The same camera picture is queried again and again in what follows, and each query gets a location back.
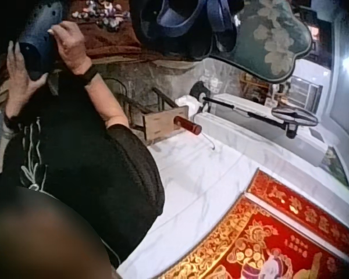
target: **green cushion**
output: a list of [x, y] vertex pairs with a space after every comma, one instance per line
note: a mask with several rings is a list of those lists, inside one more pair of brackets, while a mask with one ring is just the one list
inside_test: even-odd
[[235, 49], [212, 57], [268, 82], [281, 83], [292, 75], [295, 60], [311, 50], [311, 33], [286, 0], [244, 3]]

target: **hand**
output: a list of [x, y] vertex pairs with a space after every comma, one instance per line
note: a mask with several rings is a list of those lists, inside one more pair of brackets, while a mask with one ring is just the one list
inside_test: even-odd
[[74, 74], [84, 74], [92, 65], [86, 54], [84, 36], [74, 22], [61, 22], [48, 30], [57, 42], [58, 52]]
[[18, 42], [14, 52], [13, 42], [9, 42], [6, 67], [9, 72], [9, 98], [5, 113], [11, 118], [17, 116], [35, 91], [45, 84], [48, 74], [43, 74], [37, 81], [30, 79]]

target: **person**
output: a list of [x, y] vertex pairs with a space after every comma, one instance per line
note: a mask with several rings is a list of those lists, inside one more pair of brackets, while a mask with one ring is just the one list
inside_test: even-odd
[[48, 31], [69, 71], [58, 94], [32, 81], [18, 43], [8, 46], [9, 96], [0, 146], [0, 185], [60, 200], [89, 222], [117, 268], [162, 214], [164, 190], [145, 145], [86, 55], [76, 23]]
[[121, 277], [96, 232], [75, 211], [37, 191], [0, 187], [2, 278]]

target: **red roller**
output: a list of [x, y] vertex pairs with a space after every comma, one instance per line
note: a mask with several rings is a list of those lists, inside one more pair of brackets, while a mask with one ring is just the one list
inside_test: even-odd
[[178, 125], [184, 129], [186, 129], [189, 132], [192, 132], [195, 135], [198, 135], [202, 131], [202, 126], [195, 124], [194, 122], [191, 122], [181, 116], [176, 116], [173, 119], [173, 122], [175, 125]]

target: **black shirt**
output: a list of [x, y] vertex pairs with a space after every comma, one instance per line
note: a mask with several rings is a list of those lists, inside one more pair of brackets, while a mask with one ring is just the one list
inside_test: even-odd
[[62, 201], [85, 218], [117, 268], [162, 213], [164, 190], [144, 144], [125, 126], [106, 130], [85, 89], [71, 76], [59, 96], [36, 92], [5, 151], [1, 183]]

